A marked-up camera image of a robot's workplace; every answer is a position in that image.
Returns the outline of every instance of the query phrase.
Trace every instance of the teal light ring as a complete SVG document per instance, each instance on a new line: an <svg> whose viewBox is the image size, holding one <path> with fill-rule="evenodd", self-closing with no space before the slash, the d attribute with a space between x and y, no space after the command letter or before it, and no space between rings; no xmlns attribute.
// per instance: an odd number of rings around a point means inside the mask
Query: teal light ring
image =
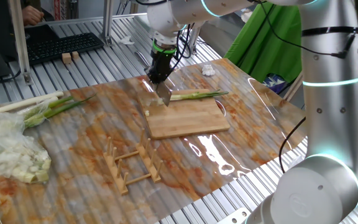
<svg viewBox="0 0 358 224"><path fill-rule="evenodd" d="M209 14L211 14L212 16L215 16L215 17L221 17L221 16L219 16L219 15L216 15L215 13L213 13L211 10L208 9L208 7L207 7L206 4L205 4L205 0L201 0L201 3L203 3L203 6L204 6L205 10L206 10Z"/></svg>
<svg viewBox="0 0 358 224"><path fill-rule="evenodd" d="M307 6L307 5L309 5L309 4L313 4L313 3L315 3L316 1L318 1L318 0L314 0L314 1L312 1L312 2L309 2L309 3L305 4L305 5Z"/></svg>
<svg viewBox="0 0 358 224"><path fill-rule="evenodd" d="M340 82L331 82L331 83L311 83L311 82L303 81L303 84L305 86L326 87L326 86L348 85L348 84L353 84L353 83L357 83L357 82L358 82L358 78L355 78L352 80L340 81Z"/></svg>
<svg viewBox="0 0 358 224"><path fill-rule="evenodd" d="M349 175L352 177L352 179L354 180L354 182L356 182L356 185L357 185L357 188L358 188L358 179L356 177L356 175L354 174L353 170L351 170L343 161L341 161L340 159L338 159L337 157L334 157L332 155L328 155L328 154L316 154L316 155L312 155L312 156L309 156L307 157L307 159L309 158L312 158L312 157L316 157L316 156L320 156L320 157L325 157L325 158L328 158L328 159L332 159L334 160L335 162L339 163L340 165L342 165L345 170L348 171Z"/></svg>

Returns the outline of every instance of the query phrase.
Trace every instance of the metal pole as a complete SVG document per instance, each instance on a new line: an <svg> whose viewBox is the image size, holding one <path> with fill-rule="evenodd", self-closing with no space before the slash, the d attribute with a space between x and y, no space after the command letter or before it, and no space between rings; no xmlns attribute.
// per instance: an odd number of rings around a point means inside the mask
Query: metal pole
<svg viewBox="0 0 358 224"><path fill-rule="evenodd" d="M190 54L191 55L197 55L197 40L200 36L201 32L201 26L205 23L203 22L196 22L194 27L192 28L190 32L190 40L189 40L189 47L190 47Z"/></svg>
<svg viewBox="0 0 358 224"><path fill-rule="evenodd" d="M131 4L131 10L129 11L130 14L135 14L138 11L139 5L133 3L132 1L130 2Z"/></svg>
<svg viewBox="0 0 358 224"><path fill-rule="evenodd" d="M112 9L114 0L104 0L104 14L103 14L103 31L101 39L105 41L108 46L112 45L111 25L112 25Z"/></svg>
<svg viewBox="0 0 358 224"><path fill-rule="evenodd" d="M27 85L32 84L30 76L29 56L27 55L27 44L25 41L22 6L20 0L9 0L11 17L16 40L16 50L19 58L20 70Z"/></svg>

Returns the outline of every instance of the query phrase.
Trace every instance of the scallion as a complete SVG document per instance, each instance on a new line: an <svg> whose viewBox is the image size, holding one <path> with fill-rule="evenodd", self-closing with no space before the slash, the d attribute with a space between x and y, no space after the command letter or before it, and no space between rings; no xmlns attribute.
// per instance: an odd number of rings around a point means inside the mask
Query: scallion
<svg viewBox="0 0 358 224"><path fill-rule="evenodd" d="M228 93L229 93L228 91L221 92L220 90L216 90L216 91L208 92L208 93L196 92L196 93L190 93L190 94L172 95L171 96L171 101L176 101L176 100L196 100L196 99L202 99L202 98L207 98L207 97L226 95Z"/></svg>

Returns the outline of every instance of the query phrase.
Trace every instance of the wooden rack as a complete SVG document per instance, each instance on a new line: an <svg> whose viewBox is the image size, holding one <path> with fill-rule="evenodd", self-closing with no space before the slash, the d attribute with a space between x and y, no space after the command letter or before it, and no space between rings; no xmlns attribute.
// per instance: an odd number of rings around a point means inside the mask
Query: wooden rack
<svg viewBox="0 0 358 224"><path fill-rule="evenodd" d="M154 149L152 153L152 157L150 158L147 154L149 145L150 145L150 138L147 139L146 147L143 146L143 137L144 137L145 130L142 129L142 135L140 136L140 142L136 144L136 151L131 152L122 156L117 156L117 148L114 147L111 150L111 137L108 137L108 143L107 143L107 151L103 153L103 157L107 162L107 166L110 169L111 175L114 179L114 182L117 185L117 188L121 195L128 194L128 188L127 185L136 183L138 181L144 180L148 177L151 177L154 181L154 183L158 183L161 181L160 177L160 171L162 166L162 161L160 161L157 164L157 168L154 166L154 160L155 160L155 154L157 153L157 150ZM125 172L124 178L122 178L121 175L121 169L122 169L122 160L134 155L140 155L140 158L142 159L144 166L146 166L147 170L149 171L148 174L145 174L141 177L127 180L128 178L128 172Z"/></svg>

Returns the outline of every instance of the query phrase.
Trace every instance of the person's hand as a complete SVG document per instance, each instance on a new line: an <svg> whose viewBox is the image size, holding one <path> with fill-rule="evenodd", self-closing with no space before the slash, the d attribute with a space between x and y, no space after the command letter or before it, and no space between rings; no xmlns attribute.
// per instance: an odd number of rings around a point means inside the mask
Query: person's hand
<svg viewBox="0 0 358 224"><path fill-rule="evenodd" d="M44 14L40 11L38 11L38 9L32 7L32 6L27 6L24 9L22 9L22 13L23 13L23 23L25 26L27 25L37 25L39 22L42 21L42 18L44 17Z"/></svg>

